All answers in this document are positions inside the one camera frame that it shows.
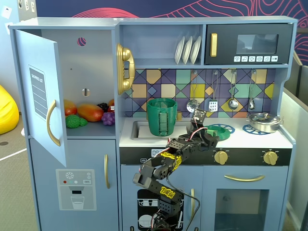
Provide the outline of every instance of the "gray carpet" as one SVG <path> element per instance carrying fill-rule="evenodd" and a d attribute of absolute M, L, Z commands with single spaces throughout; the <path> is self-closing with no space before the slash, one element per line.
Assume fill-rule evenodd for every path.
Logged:
<path fill-rule="evenodd" d="M 0 135 L 0 159 L 26 147 L 20 134 L 23 128 L 20 119 L 17 127 Z M 22 152 L 0 161 L 0 230 L 37 231 L 27 152 Z M 286 215 L 283 231 L 295 231 Z"/>

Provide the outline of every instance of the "yellow label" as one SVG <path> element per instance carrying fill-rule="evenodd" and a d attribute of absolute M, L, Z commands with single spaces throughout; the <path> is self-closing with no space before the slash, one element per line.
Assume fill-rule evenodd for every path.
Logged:
<path fill-rule="evenodd" d="M 174 160 L 175 158 L 177 159 L 177 160 L 175 161 L 175 165 L 174 165 L 172 171 L 177 170 L 177 168 L 178 168 L 178 167 L 180 166 L 180 164 L 182 163 L 182 157 L 181 157 L 180 155 L 175 156 L 175 155 L 170 154 L 170 153 L 167 153 L 167 152 L 163 152 L 163 153 L 161 153 L 160 155 L 163 156 L 163 157 L 170 158 L 170 159 L 172 159 L 172 160 Z"/>
<path fill-rule="evenodd" d="M 172 199 L 175 195 L 175 192 L 163 186 L 162 189 L 160 190 L 160 194 L 165 195 L 166 197 Z"/>

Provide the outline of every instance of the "microwave buttons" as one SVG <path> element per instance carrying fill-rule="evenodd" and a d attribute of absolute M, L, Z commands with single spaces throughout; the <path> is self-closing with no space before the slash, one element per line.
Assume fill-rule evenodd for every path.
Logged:
<path fill-rule="evenodd" d="M 272 56 L 271 61 L 272 62 L 278 62 L 278 56 Z"/>
<path fill-rule="evenodd" d="M 235 62 L 240 62 L 241 61 L 241 57 L 240 56 L 235 56 L 234 57 L 234 61 Z"/>
<path fill-rule="evenodd" d="M 255 56 L 250 56 L 249 57 L 249 61 L 250 62 L 255 62 L 256 61 L 256 57 Z"/>
<path fill-rule="evenodd" d="M 264 61 L 265 62 L 270 62 L 270 56 L 264 56 Z"/>
<path fill-rule="evenodd" d="M 257 62 L 262 62 L 263 61 L 263 56 L 257 56 Z"/>
<path fill-rule="evenodd" d="M 247 62 L 248 61 L 248 56 L 242 56 L 242 62 Z"/>

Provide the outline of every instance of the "play kitchen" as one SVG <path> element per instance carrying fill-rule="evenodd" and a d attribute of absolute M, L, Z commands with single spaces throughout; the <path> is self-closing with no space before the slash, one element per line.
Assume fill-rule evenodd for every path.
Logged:
<path fill-rule="evenodd" d="M 173 138 L 191 134 L 185 142 L 219 141 L 194 149 L 170 175 L 193 197 L 179 199 L 170 229 L 281 231 L 295 141 L 280 106 L 296 26 L 284 16 L 11 26 L 39 230 L 151 229 L 160 201 L 133 178 Z M 196 126 L 207 129 L 192 134 Z"/>

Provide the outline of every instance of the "colorful tile backsplash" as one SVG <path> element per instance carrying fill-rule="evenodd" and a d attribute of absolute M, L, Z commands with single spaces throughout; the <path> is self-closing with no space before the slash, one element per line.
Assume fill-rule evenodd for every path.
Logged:
<path fill-rule="evenodd" d="M 207 112 L 207 117 L 246 117 L 248 113 L 270 112 L 274 90 L 275 69 L 259 69 L 252 77 L 255 109 L 248 109 L 250 69 L 237 69 L 234 97 L 239 102 L 236 110 L 228 107 L 231 98 L 231 69 L 219 69 L 218 77 L 212 78 L 212 69 L 175 70 L 175 69 L 139 69 L 136 70 L 132 88 L 124 93 L 126 116 L 146 117 L 146 104 L 154 98 L 170 98 L 178 102 L 178 111 L 183 117 L 190 117 L 186 104 L 193 98 L 200 102 L 200 108 L 207 110 L 209 101 L 218 100 L 218 112 Z"/>

